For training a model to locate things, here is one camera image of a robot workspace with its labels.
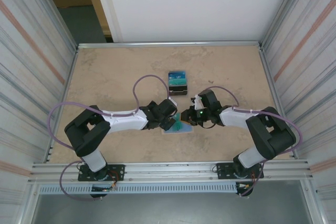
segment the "corrugated metal wall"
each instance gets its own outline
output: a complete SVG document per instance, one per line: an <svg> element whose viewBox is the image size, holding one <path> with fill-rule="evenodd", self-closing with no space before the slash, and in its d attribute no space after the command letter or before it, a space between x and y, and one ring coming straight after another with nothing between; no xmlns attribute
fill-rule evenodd
<svg viewBox="0 0 336 224"><path fill-rule="evenodd" d="M303 131L318 195L336 223L336 0L293 0L265 53L285 113Z"/></svg>
<svg viewBox="0 0 336 224"><path fill-rule="evenodd" d="M0 222L12 223L76 53L47 0L0 0Z"/></svg>

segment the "perforated metal strip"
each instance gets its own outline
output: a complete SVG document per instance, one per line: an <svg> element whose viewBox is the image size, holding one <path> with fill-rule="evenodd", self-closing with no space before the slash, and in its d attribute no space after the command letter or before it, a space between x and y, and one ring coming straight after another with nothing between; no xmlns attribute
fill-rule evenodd
<svg viewBox="0 0 336 224"><path fill-rule="evenodd" d="M144 184L117 184L111 191L92 191L93 184L64 185L69 194L161 194L161 193L236 193L235 182L215 183L144 183ZM63 194L59 185L42 185L41 195Z"/></svg>

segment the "cable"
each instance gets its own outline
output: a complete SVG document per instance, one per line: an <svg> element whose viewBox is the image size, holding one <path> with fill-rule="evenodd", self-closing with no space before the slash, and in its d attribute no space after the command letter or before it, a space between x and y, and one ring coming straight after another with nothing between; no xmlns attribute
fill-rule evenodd
<svg viewBox="0 0 336 224"><path fill-rule="evenodd" d="M200 126L202 127L202 128L204 128L204 129L211 129L211 128L213 128L213 127L215 127L216 126L216 124L214 123L213 125L211 125L210 127L204 127L203 125L201 125L200 124Z"/></svg>
<svg viewBox="0 0 336 224"><path fill-rule="evenodd" d="M170 115L169 117L172 118L174 115L176 115L177 109L175 110L174 114Z"/></svg>
<svg viewBox="0 0 336 224"><path fill-rule="evenodd" d="M113 184L111 185L111 188L112 188L113 186L116 186L117 181L113 178L112 174L110 174L109 172L108 172L108 174L109 174L109 176L110 176L110 177L112 178L112 180L113 180Z"/></svg>
<svg viewBox="0 0 336 224"><path fill-rule="evenodd" d="M211 87L206 88L205 90L208 90L208 89L211 89L211 88L219 88L219 89L223 89L223 90L227 91L227 92L228 92L228 93L235 99L235 101L237 102L237 105L232 105L233 110L236 111L236 112L269 115L269 116L273 116L273 117L275 117L275 118L278 118L278 119L280 119L280 120L283 120L284 122L286 122L286 123L290 124L291 126L293 126L293 128L294 128L294 129L298 132L298 134L299 134L299 141L298 141L298 143L297 143L294 147L292 147L292 148L290 148L290 149L288 149L288 150L285 150L285 151L282 152L281 154L284 154L284 153L288 153L288 152L294 151L297 147L299 147L299 146L302 144L302 142L303 142L302 132L300 131L300 129L299 129L299 128L298 128L298 127L291 121L291 120L288 120L287 118L284 118L283 116L280 116L280 115L277 115L277 114L273 114L273 113L270 113L270 112L266 112L266 111L258 111L258 110L241 110L241 109L237 109L237 108L235 108L235 107L238 107L238 106L239 106L239 101L238 101L238 99L236 98L236 96L235 96L231 91L229 91L228 89L223 88L223 87L221 87L221 86L211 86Z"/></svg>
<svg viewBox="0 0 336 224"><path fill-rule="evenodd" d="M219 170L214 171L214 168L215 168L215 167L217 167L217 165L215 165L214 167L212 167L211 171L212 171L213 173L217 173L217 174L218 174L218 172L220 172L221 170L219 169Z"/></svg>
<svg viewBox="0 0 336 224"><path fill-rule="evenodd" d="M136 114L136 113L138 112L139 107L140 107L140 104L139 104L139 99L138 99L138 97L137 97L137 95L136 95L136 93L135 93L135 87L138 85L138 83L139 83L142 79L147 78L147 77L155 77L155 78L159 79L159 80L163 83L164 87L166 88L166 91L167 91L167 99L169 99L169 88L168 88L167 84L164 82L164 80L162 80L160 77L158 77L158 76L156 76L156 75L154 75L154 74L146 74L145 76L140 77L140 78L135 82L135 84L133 85L133 95L134 95L134 98L135 98L135 101L136 101L136 107L137 107L137 108L135 109L135 111L134 111L134 112L131 112L131 113L128 113L128 114L113 114L112 117L116 117L116 116L117 116L117 117L121 117L121 118L123 118L123 117L126 117L126 116L130 116L130 115Z"/></svg>
<svg viewBox="0 0 336 224"><path fill-rule="evenodd" d="M212 89L212 88L223 89L226 92L228 92L233 97L233 99L235 99L235 101L237 103L235 105L232 105L232 107L239 107L239 101L238 101L238 99L236 98L236 96L231 91L229 91L228 89L226 89L224 87L221 87L221 86L211 86L211 87L206 88L205 90Z"/></svg>
<svg viewBox="0 0 336 224"><path fill-rule="evenodd" d="M284 153L288 153L288 152L294 151L303 142L303 135L302 135L301 130L291 120L288 120L287 118L284 118L281 115L273 114L273 113L270 113L270 112L267 112L267 111L241 110L241 109L236 109L235 107L233 108L233 110L236 111L236 112L240 112L240 113L263 114L263 115L273 116L273 117L278 118L280 120L283 120L284 122L286 122L286 123L290 124L291 126L293 126L293 128L299 134L299 141L298 141L298 143L294 147L292 147L292 148L290 148L288 150L285 150L284 152L281 152L280 154L284 154Z"/></svg>
<svg viewBox="0 0 336 224"><path fill-rule="evenodd" d="M167 99L169 98L169 88L168 88L167 84L166 84L160 77L158 77L158 76L156 76L156 75L154 75L154 74L147 74L147 75L141 77L139 80L137 80L137 81L135 82L134 86L133 86L133 95L134 95L134 98L135 98L135 101L136 101L136 107L137 107L137 108L134 110L134 112L129 113L129 114L114 114L114 115L112 115L112 117L125 117L125 116L131 116L131 115L136 114L136 113L138 112L139 107L140 107L140 104L139 104L139 99L138 99L138 97L137 97L137 95L136 95L136 93L135 93L135 87L137 86L137 84L138 84L142 79L144 79L144 78L146 78L146 77L155 77L155 78L159 79L159 80L163 83L163 85L165 86L165 88L166 88L166 91L167 91ZM104 113L104 112L102 112L102 111L100 111L100 110L93 109L93 108L91 108L91 107L89 107L89 106L86 106L86 105L81 104L81 103L78 103L78 102L60 102L60 103L56 104L56 105L50 110L50 112L49 112L49 114L48 114L48 118L47 118L47 130L48 130L48 133L49 133L49 135L51 136L51 138L52 138L53 140L55 140L55 141L56 141L57 143L59 143L60 145L62 145L62 146L64 146L64 147L67 147L67 148L69 148L69 149L71 149L71 150L73 150L73 148L72 148L70 145L68 145L68 144L66 144L66 143L63 143L61 140L59 140L58 138L56 138L56 136L53 134L53 132L52 132L52 130L51 130L51 125L50 125L51 116L52 116L53 112L54 112L58 107L60 107L60 106L62 106L62 105L75 105L75 106L82 107L82 108L84 108L84 109L93 111L94 113L97 113L97 114L100 114L100 115L111 116L111 114L109 114L109 113ZM77 169L78 169L78 163L81 163L81 162L84 163L84 160L83 160L82 158L81 158L81 161L74 161L74 162L68 164L68 165L64 168L64 170L61 172L61 175L60 175L60 177L59 177L59 186L60 186L62 192L63 192L67 197L69 197L69 198L71 198L71 199L80 200L80 201L94 201L94 200L97 200L97 199L99 199L99 198L96 198L96 199L87 199L87 198L80 198L80 197L75 197L75 196L69 195L69 194L64 190L64 188L63 188L63 186L62 186L62 178L63 178L64 172L66 171L66 169L67 169L69 166L71 166L71 165L73 165L73 164L75 164L75 163L77 163Z"/></svg>
<svg viewBox="0 0 336 224"><path fill-rule="evenodd" d="M273 117L275 117L275 118L278 118L278 119L280 119L280 120L283 120L284 122L286 122L286 123L290 124L291 126L293 126L293 128L294 128L294 129L298 132L298 134L299 134L299 141L298 141L298 143L297 143L294 147L292 147L292 148L290 148L290 149L287 149L287 150L281 152L280 154L284 154L284 153L292 152L292 151L294 151L296 148L298 148L298 147L302 144L302 142L303 142L303 135L302 135L302 132L301 132L301 130L300 130L300 129L299 129L299 128L298 128L298 127L291 121L291 120L288 120L287 118L284 118L283 116L280 116L280 115L277 115L277 114L273 114L273 113L270 113L270 112L266 112L266 111L241 110L241 109L237 109L237 108L235 108L235 107L238 107L238 106L239 106L239 101L238 101L238 99L236 98L236 96L235 96L231 91L229 91L228 89L223 88L223 87L221 87L221 86L211 86L211 87L209 87L209 88L206 88L205 90L208 90L208 89L211 89L211 88L220 88L220 89L223 89L223 90L227 91L227 92L228 92L228 93L235 99L235 101L237 102L237 105L232 105L233 110L236 111L236 112L239 112L239 113L251 113L251 114L263 114L263 115L269 115L269 116L273 116ZM267 160L264 160L264 161L262 162L261 171L260 171L260 173L259 173L257 179L253 182L252 186L249 187L249 189L248 189L247 191L245 191L244 193L240 194L240 196L243 196L243 195L247 194L247 193L248 193L249 191L251 191L252 188L254 188L254 186L258 183L258 181L259 181L259 179L260 179L260 177L261 177L261 174L262 174L262 172L263 172L263 170L264 170L264 165L265 165L265 162L266 162L266 161L267 161Z"/></svg>
<svg viewBox="0 0 336 224"><path fill-rule="evenodd" d="M242 194L239 194L241 197L244 196L245 194L247 194L249 191L251 191L252 188L254 188L255 185L258 183L258 181L259 181L259 179L262 175L262 171L264 170L264 165L265 165L265 163L262 164L259 175L258 175L257 179L254 181L254 183L245 192L243 192Z"/></svg>
<svg viewBox="0 0 336 224"><path fill-rule="evenodd" d="M60 107L60 106L62 106L62 105L75 105L75 106L85 108L85 109L87 109L87 110L93 111L93 112L98 113L98 114L101 114L101 115L111 116L110 114L104 113L104 112L102 112L102 111L100 111L100 110L95 110L95 109L93 109L93 108L91 108L91 107L89 107L89 106L86 106L86 105L81 104L81 103L78 103L78 102L60 102L60 103L56 104L56 105L50 110L50 112L49 112L49 114L48 114L48 119L47 119L47 130L48 130L48 133L49 133L49 135L51 136L52 139L54 139L54 140L55 140L57 143L59 143L60 145L63 145L64 147L67 147L67 148L69 148L69 149L71 149L71 150L73 150L73 148L72 148L70 145L68 145L68 144L66 144L66 143L63 143L61 140L57 139L57 138L54 136L54 134L53 134L53 132L52 132L52 130L51 130L51 126L50 126L50 121L51 121L51 115L52 115L52 113L53 113L58 107Z"/></svg>
<svg viewBox="0 0 336 224"><path fill-rule="evenodd" d="M252 171L251 173L251 178L252 178L252 183L254 183L256 181L256 174L254 173L254 171Z"/></svg>
<svg viewBox="0 0 336 224"><path fill-rule="evenodd" d="M116 174L116 179L114 179L113 178L113 175L112 174L110 174L110 172L112 172L112 173L115 173ZM116 184L117 184L117 182L119 181L119 176L118 176L118 173L116 172L116 171L114 171L114 170L108 170L108 174L110 175L110 177L113 179L113 181L114 181L114 185L116 186Z"/></svg>
<svg viewBox="0 0 336 224"><path fill-rule="evenodd" d="M137 80L137 81L135 82L134 86L133 86L133 95L134 95L134 98L135 98L135 101L136 101L136 107L137 107L137 108L134 110L134 112L131 112L131 113L128 113L128 114L113 114L112 117L125 117L125 116L131 116L131 115L133 115L133 114L135 114L135 113L138 112L139 107L140 107L140 104L139 104L139 99L138 99L138 97L137 97L137 95L136 95L136 93L135 93L135 87L137 86L137 84L138 84L142 79L144 79L144 78L146 78L146 77L155 77L155 78L159 79L159 80L163 83L163 85L165 86L165 88L166 88L166 91L167 91L167 99L169 98L169 88L168 88L167 84L166 84L160 77L158 77L158 76L156 76L156 75L154 75L154 74L147 74L147 75L141 77L139 80ZM93 109L93 108L91 108L91 107L89 107L89 106L86 106L86 105L81 104L81 103L78 103L78 102L60 102L60 103L56 104L56 105L50 110L50 112L49 112L49 114L48 114L48 118L47 118L47 130L48 130L48 133L49 133L49 135L51 136L51 138L52 138L53 140L55 140L55 141L56 141L57 143L59 143L60 145L63 145L64 147L67 147L67 148L69 148L69 149L71 149L71 150L73 150L73 148L72 148L70 145L68 145L68 144L66 144L66 143L63 143L61 140L59 140L58 138L56 138L56 137L54 136L54 134L53 134L53 132L52 132L52 130L51 130L51 126L50 126L50 121L51 121L51 115L52 115L52 113L53 113L58 107L60 107L60 106L62 106L62 105L75 105L75 106L82 107L82 108L84 108L84 109L93 111L94 113L97 113L97 114L100 114L100 115L111 116L111 114L109 114L109 113L104 113L104 112L102 112L102 111L100 111L100 110Z"/></svg>
<svg viewBox="0 0 336 224"><path fill-rule="evenodd" d="M80 163L78 163L77 165L76 165L76 168L77 168L77 170L80 170L80 168L78 168L78 165L79 165Z"/></svg>
<svg viewBox="0 0 336 224"><path fill-rule="evenodd" d="M65 194L65 196L71 198L71 199L75 199L75 200L79 200L79 201L95 201L97 199L100 199L100 198L81 198L81 197L76 197L76 196L72 196L70 194L68 194L64 188L63 188L63 185L62 185L62 178L63 178L63 175L66 171L66 169L68 169L71 165L75 164L75 163L81 163L82 161L74 161L74 162L71 162L70 164L68 164L66 167L64 167L63 171L61 172L61 176L59 177L59 187L61 188L62 192Z"/></svg>

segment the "small box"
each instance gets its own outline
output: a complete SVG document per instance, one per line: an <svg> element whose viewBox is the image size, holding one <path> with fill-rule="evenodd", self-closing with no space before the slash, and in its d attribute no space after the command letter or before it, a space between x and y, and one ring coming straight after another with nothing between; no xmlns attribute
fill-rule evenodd
<svg viewBox="0 0 336 224"><path fill-rule="evenodd" d="M170 71L168 73L169 95L187 95L187 75L185 71Z"/></svg>

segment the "doorway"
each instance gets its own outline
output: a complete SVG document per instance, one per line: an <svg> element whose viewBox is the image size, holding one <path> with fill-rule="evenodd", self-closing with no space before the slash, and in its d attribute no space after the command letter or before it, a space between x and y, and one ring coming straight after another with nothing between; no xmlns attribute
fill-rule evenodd
<svg viewBox="0 0 336 224"><path fill-rule="evenodd" d="M53 0L76 44L113 42L100 0Z"/></svg>

